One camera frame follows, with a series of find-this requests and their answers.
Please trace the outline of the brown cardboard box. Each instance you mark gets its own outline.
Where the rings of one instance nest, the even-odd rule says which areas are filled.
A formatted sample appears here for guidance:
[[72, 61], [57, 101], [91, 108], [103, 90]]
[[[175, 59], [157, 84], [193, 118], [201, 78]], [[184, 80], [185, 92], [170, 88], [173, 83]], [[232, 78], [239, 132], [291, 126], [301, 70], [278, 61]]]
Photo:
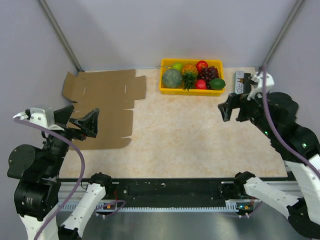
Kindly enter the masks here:
[[99, 109], [97, 136], [74, 144], [80, 150], [122, 149], [131, 142], [133, 108], [146, 97], [146, 77], [134, 69], [67, 73], [62, 95], [74, 105], [72, 118]]

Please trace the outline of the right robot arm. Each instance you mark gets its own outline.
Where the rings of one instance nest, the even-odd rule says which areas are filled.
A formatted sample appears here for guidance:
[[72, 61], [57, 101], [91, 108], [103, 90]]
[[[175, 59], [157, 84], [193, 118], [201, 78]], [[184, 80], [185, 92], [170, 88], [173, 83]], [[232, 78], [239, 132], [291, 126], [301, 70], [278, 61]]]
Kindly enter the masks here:
[[281, 213], [292, 228], [305, 238], [320, 238], [320, 143], [315, 133], [296, 122], [299, 105], [286, 93], [271, 92], [273, 77], [262, 71], [250, 78], [248, 93], [229, 94], [218, 105], [222, 120], [239, 109], [236, 121], [251, 122], [269, 140], [293, 174], [302, 197], [285, 193], [249, 171], [233, 179], [231, 193], [224, 197], [252, 197]]

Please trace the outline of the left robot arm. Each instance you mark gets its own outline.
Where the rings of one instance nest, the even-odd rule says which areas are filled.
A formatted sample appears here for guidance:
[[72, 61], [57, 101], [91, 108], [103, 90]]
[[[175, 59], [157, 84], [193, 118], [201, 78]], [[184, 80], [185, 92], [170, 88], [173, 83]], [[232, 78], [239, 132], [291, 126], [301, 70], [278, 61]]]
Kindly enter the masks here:
[[82, 118], [72, 118], [74, 106], [58, 110], [35, 106], [14, 116], [16, 123], [41, 131], [43, 147], [29, 144], [16, 147], [8, 158], [7, 176], [18, 180], [14, 204], [30, 240], [80, 240], [98, 203], [114, 191], [109, 175], [96, 173], [70, 217], [57, 225], [56, 216], [65, 206], [59, 203], [59, 173], [73, 140], [95, 138], [99, 109]]

